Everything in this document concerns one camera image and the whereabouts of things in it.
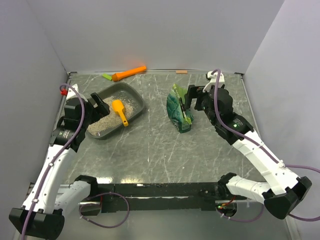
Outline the yellow plastic scoop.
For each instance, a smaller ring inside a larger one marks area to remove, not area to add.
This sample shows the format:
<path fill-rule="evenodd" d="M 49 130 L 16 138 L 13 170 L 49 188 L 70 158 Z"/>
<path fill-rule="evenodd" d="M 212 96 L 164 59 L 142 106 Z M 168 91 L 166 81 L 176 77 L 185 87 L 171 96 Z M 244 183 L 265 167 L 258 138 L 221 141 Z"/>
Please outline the yellow plastic scoop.
<path fill-rule="evenodd" d="M 127 127 L 129 125 L 125 116 L 125 107 L 121 100 L 116 99 L 112 102 L 113 111 L 121 118 L 122 124 Z"/>

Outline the green litter bag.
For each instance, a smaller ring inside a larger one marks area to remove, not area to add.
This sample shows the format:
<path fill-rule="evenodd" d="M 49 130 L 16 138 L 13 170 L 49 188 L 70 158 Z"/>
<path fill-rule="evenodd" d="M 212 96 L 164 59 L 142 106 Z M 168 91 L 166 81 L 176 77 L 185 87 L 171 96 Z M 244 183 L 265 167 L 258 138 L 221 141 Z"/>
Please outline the green litter bag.
<path fill-rule="evenodd" d="M 182 98 L 183 104 L 185 105 L 185 94 L 187 89 L 178 86 L 176 83 L 172 86 L 167 99 L 166 99 L 166 110 L 167 115 L 178 130 L 179 133 L 186 133 L 191 130 L 192 123 L 194 121 L 194 116 L 189 109 L 185 109 L 186 117 L 183 117 L 179 98 Z"/>

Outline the grey litter box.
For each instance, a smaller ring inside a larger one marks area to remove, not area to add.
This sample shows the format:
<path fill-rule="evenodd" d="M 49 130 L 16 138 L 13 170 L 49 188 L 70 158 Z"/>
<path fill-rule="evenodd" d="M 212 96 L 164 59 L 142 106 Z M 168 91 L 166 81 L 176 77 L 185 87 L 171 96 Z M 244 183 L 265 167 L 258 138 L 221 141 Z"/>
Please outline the grey litter box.
<path fill-rule="evenodd" d="M 89 101 L 97 107 L 96 100 L 99 98 L 109 105 L 110 113 L 87 129 L 87 135 L 97 140 L 104 140 L 116 131 L 128 127 L 145 109 L 142 96 L 127 83 L 115 83 Z"/>

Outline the black bag clip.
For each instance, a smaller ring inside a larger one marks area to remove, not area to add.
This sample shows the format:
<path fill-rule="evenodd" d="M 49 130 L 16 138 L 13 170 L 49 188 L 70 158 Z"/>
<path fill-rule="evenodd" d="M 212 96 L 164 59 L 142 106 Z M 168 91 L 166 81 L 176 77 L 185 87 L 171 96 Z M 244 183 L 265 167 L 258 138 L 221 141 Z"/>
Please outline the black bag clip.
<path fill-rule="evenodd" d="M 185 118 L 186 117 L 185 106 L 181 97 L 179 98 L 179 104 L 180 104 L 182 115 Z"/>

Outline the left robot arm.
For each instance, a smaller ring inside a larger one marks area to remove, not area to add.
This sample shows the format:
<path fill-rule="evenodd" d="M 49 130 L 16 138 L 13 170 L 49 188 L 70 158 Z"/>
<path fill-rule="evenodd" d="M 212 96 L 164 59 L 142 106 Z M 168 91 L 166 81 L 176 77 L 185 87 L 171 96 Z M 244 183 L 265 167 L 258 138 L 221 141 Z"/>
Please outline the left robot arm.
<path fill-rule="evenodd" d="M 9 220 L 19 233 L 55 240 L 61 234 L 67 215 L 82 200 L 99 195 L 97 179 L 80 175 L 61 196 L 60 185 L 71 160 L 86 137 L 88 126 L 110 114 L 110 107 L 97 93 L 90 99 L 69 91 L 64 116 L 52 132 L 45 162 L 31 193 L 20 208 L 12 208 Z"/>

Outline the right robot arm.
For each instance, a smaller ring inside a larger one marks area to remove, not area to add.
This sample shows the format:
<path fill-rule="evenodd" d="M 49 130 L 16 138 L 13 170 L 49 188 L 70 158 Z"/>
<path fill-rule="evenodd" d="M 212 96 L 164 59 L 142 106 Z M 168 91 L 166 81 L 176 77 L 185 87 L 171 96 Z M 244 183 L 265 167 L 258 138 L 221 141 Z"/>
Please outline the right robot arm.
<path fill-rule="evenodd" d="M 184 99 L 186 109 L 196 99 L 195 110 L 204 111 L 217 134 L 242 153 L 265 180 L 258 182 L 227 173 L 218 181 L 220 197 L 255 200 L 274 217 L 285 219 L 304 199 L 312 186 L 311 180 L 298 176 L 270 152 L 253 126 L 234 112 L 233 98 L 224 87 L 211 87 L 205 92 L 204 86 L 189 85 Z"/>

